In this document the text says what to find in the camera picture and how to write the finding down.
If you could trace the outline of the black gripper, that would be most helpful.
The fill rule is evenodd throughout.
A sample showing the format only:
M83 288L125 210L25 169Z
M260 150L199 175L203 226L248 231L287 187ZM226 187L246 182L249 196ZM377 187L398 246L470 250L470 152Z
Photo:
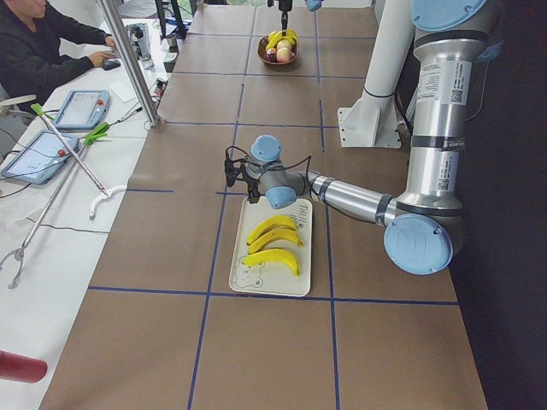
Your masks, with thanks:
M260 200L260 178L266 172L266 166L266 162L258 160L245 160L243 163L243 181L247 184L249 204L256 204Z
M292 11L292 0L279 0L278 9L281 11L281 34L287 35L288 29L288 12Z

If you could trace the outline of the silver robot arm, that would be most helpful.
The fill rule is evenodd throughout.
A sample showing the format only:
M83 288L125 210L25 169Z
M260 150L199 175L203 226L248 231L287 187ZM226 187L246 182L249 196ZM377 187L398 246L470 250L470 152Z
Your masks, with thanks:
M321 0L306 0L304 2L305 7L309 12L316 12L322 6L323 2ZM293 1L292 0L279 0L278 1L278 10L280 12L280 32L283 35L287 35L289 31L289 13L292 11Z
M382 10L361 97L338 111L345 148L386 147L394 135L381 130L395 108L397 82L408 54L420 70L409 139L404 191L382 194L322 174L293 172L281 159L279 140L258 137L226 181L243 180L255 202L264 194L275 209L311 196L328 207L382 226L385 252L405 272L445 269L465 241L456 175L465 147L468 88L475 62L491 58L503 10L500 1L388 1Z

